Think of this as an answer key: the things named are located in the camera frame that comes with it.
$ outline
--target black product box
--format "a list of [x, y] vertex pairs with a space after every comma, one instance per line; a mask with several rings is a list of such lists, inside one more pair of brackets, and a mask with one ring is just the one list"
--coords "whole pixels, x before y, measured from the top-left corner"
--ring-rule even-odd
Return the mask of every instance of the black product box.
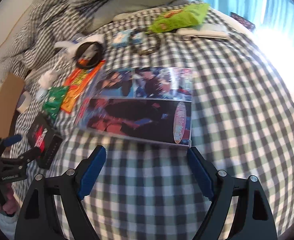
[[28, 130], [27, 139], [31, 147], [39, 147], [41, 156], [36, 159], [38, 166], [49, 170], [51, 163], [63, 141], [43, 113], [39, 113]]

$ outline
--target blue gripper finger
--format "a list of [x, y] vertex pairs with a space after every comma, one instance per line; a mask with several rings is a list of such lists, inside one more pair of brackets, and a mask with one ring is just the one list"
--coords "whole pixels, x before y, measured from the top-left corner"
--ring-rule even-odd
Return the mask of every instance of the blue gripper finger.
[[7, 137], [3, 141], [4, 147], [9, 147], [15, 143], [18, 143], [22, 140], [22, 136], [20, 134], [15, 134], [14, 136]]
[[192, 149], [188, 149], [187, 159], [202, 194], [212, 201], [214, 198], [213, 182]]
[[80, 188], [77, 193], [80, 200], [83, 200], [85, 196], [88, 196], [90, 194], [105, 162], [106, 162], [106, 149], [104, 147], [101, 147], [99, 152], [95, 155], [95, 158], [92, 160], [92, 162], [88, 166], [83, 177], [81, 178]]

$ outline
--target green packet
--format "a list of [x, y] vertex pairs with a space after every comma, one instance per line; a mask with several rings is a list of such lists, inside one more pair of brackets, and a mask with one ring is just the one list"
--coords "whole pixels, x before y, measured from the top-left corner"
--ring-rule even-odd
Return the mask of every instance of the green packet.
[[149, 30], [154, 33], [164, 33], [174, 29], [200, 25], [204, 21], [208, 9], [208, 3], [201, 3], [165, 12], [154, 21]]
[[43, 111], [47, 114], [52, 121], [55, 121], [60, 106], [68, 92], [69, 86], [52, 87], [48, 92], [47, 101], [43, 104]]

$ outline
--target black clamp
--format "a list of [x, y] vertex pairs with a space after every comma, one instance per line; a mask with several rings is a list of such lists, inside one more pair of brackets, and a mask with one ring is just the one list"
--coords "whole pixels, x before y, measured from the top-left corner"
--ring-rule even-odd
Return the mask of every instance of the black clamp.
[[69, 169], [63, 175], [51, 178], [37, 174], [20, 210], [15, 239], [65, 239], [54, 201], [54, 195], [60, 195], [73, 237], [99, 240], [81, 200], [90, 194], [105, 161], [105, 148], [97, 146], [76, 169]]
[[[24, 180], [26, 176], [27, 164], [39, 157], [41, 151], [38, 147], [23, 153], [17, 159], [2, 158], [4, 150], [19, 142], [22, 139], [20, 135], [14, 135], [5, 139], [0, 139], [0, 207], [7, 202], [6, 184]], [[0, 211], [3, 215], [12, 217], [14, 214], [6, 214], [3, 210]]]
[[[187, 152], [189, 166], [204, 196], [212, 202], [193, 240], [216, 240], [224, 226], [231, 199], [239, 196], [228, 240], [276, 240], [271, 209], [256, 176], [233, 178], [218, 171], [195, 147]], [[99, 240], [81, 204], [89, 195], [105, 163], [106, 150], [97, 146], [88, 159], [63, 175], [35, 176], [18, 218], [16, 240], [63, 240], [53, 195], [60, 195], [70, 230], [76, 240]]]
[[211, 201], [193, 240], [219, 238], [233, 196], [238, 196], [238, 203], [228, 240], [277, 239], [272, 212], [256, 176], [239, 179], [231, 177], [224, 170], [218, 171], [202, 157], [196, 147], [188, 150], [187, 159], [203, 195]]

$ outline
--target human hand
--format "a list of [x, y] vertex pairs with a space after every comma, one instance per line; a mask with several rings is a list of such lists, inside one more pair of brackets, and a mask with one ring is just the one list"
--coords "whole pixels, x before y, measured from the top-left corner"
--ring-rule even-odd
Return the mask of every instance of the human hand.
[[4, 204], [3, 206], [3, 210], [11, 215], [14, 214], [17, 210], [18, 210], [18, 203], [16, 201], [16, 199], [14, 198], [14, 191], [12, 189], [12, 184], [6, 184], [6, 187], [8, 189], [7, 193], [6, 193], [6, 197], [7, 197], [7, 202]]

